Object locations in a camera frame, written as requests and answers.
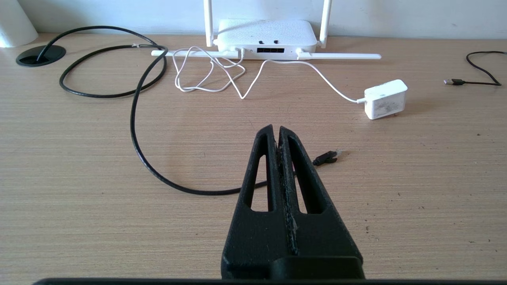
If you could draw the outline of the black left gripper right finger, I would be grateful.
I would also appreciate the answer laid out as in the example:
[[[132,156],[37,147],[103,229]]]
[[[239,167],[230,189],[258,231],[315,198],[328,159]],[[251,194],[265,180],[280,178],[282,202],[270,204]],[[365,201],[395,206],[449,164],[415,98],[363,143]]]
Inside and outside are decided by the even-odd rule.
[[[280,178],[290,252],[301,257],[362,255],[295,132],[279,132]]]

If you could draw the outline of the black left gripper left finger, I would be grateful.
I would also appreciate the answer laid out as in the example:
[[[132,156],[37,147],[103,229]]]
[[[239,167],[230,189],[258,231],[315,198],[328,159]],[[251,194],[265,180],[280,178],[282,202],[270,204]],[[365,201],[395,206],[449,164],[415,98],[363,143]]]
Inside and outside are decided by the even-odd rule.
[[[297,205],[288,129],[274,137],[272,125],[257,132],[221,255],[223,279],[287,279],[297,254],[293,206]],[[254,211],[252,201],[261,157],[266,159],[267,204]]]

